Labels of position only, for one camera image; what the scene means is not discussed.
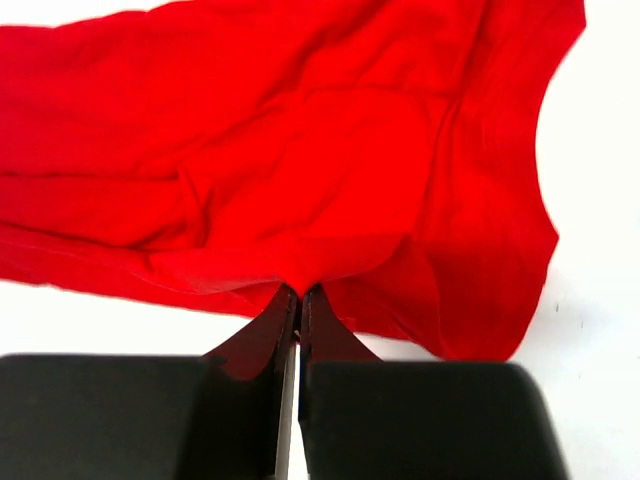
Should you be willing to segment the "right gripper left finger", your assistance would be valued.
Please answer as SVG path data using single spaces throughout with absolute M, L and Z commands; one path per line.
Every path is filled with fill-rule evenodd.
M 279 369 L 294 342 L 298 307 L 298 295 L 282 285 L 258 316 L 204 358 L 239 381 Z

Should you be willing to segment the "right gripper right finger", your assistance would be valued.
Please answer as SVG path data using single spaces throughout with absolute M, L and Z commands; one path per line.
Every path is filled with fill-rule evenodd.
M 381 362 L 336 316 L 321 285 L 304 295 L 301 308 L 303 363 Z

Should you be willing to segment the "red t shirt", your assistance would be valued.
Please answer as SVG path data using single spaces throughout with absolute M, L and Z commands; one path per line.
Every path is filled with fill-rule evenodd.
M 1 29 L 1 275 L 504 361 L 558 241 L 539 110 L 580 1 L 177 1 Z

